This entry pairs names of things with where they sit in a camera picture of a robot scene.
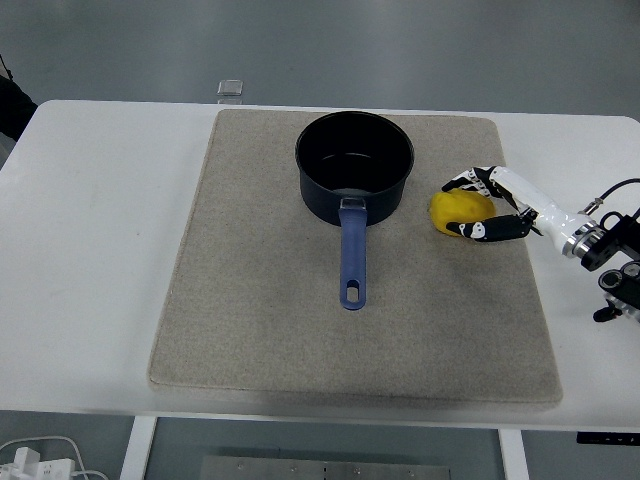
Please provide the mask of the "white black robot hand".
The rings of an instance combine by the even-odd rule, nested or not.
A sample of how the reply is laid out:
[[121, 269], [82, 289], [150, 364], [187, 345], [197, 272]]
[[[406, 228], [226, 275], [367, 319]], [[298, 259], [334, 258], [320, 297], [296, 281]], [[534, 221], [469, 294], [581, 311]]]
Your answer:
[[503, 199], [516, 210], [512, 215], [486, 220], [447, 223], [449, 231], [477, 242], [520, 239], [535, 232], [549, 237], [558, 252], [571, 257], [578, 244], [596, 228], [589, 216], [563, 210], [548, 195], [506, 167], [473, 167], [442, 187], [444, 192], [454, 189]]

